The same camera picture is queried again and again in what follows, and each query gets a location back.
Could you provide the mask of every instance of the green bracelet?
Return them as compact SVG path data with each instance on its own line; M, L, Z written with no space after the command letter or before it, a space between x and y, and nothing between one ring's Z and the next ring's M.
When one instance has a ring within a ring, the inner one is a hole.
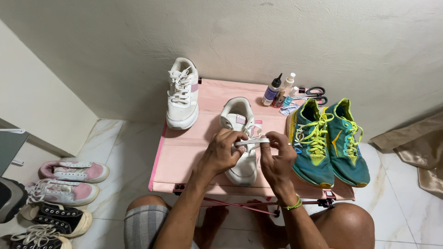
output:
M303 204L302 200L299 198L299 200L297 201L297 204L293 205L293 206L286 206L286 207L281 207L281 208L286 208L287 210L293 209L293 208L297 208L299 206L301 206Z

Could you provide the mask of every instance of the plaid shorts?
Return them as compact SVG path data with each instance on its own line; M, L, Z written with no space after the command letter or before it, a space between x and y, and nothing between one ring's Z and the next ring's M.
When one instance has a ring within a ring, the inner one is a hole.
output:
M151 249L166 221L169 210L162 205L139 206L126 212L124 218L124 247ZM191 249L198 249L192 241Z

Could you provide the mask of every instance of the teal running shoe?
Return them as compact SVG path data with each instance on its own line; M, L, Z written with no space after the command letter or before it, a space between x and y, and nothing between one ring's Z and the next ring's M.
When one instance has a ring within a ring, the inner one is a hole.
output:
M351 100L344 98L326 107L323 113L334 116L327 126L327 147L335 175L353 187L365 187L370 181L369 170L358 148L363 129L354 122ZM359 129L360 138L356 142L354 135Z
M326 123L332 115L320 115L319 105L309 98L286 119L289 140L297 152L292 169L305 182L318 188L334 186L334 172L326 149Z

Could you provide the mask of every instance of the black nozzle cap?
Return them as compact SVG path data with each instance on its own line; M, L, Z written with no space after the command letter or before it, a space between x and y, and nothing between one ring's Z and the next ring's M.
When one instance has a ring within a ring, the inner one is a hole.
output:
M272 86L273 86L273 87L275 87L275 88L280 87L280 85L281 85L281 80L280 80L280 78L281 78L282 75L283 75L283 73L281 73L280 76L279 76L278 78L275 78L275 79L272 81Z

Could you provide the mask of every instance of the hand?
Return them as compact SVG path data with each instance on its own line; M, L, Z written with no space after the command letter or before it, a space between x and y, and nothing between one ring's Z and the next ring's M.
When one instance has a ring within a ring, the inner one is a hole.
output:
M212 137L203 157L193 169L193 174L209 184L216 175L234 167L245 152L244 147L232 150L232 144L240 139L248 140L248 136L244 132L221 129Z
M278 132L268 132L266 137L270 143L260 143L260 163L264 177L277 197L288 194L288 191L294 192L289 175L293 174L292 165L297 159L297 153L288 145L287 136ZM278 149L278 156L271 155L271 147Z

